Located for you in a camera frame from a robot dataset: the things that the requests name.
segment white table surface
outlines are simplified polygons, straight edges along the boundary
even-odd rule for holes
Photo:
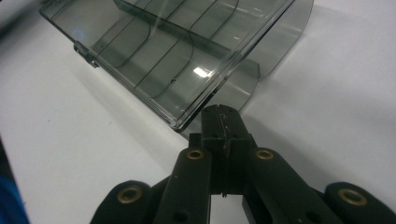
[[[395,40],[396,1],[316,0],[241,112],[258,145],[316,189],[351,182],[396,211]],[[88,223],[113,187],[154,185],[188,144],[36,12],[0,36],[0,134],[32,223]],[[211,223],[247,223],[240,200],[214,197]]]

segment transparent plastic container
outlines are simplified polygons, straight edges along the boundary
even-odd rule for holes
[[[105,68],[181,131],[292,3],[54,0],[40,12],[88,63]],[[259,66],[248,62],[244,69]]]

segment metal screw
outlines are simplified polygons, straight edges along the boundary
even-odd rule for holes
[[[364,206],[367,204],[367,199],[359,192],[353,189],[339,189],[338,196],[340,196],[347,203]]]
[[[187,157],[191,160],[200,160],[204,157],[204,152],[199,149],[193,149],[187,153]]]
[[[274,154],[268,150],[259,150],[256,152],[256,156],[262,160],[271,160],[274,157]]]
[[[129,186],[118,195],[120,203],[135,203],[142,197],[142,188],[137,185]]]

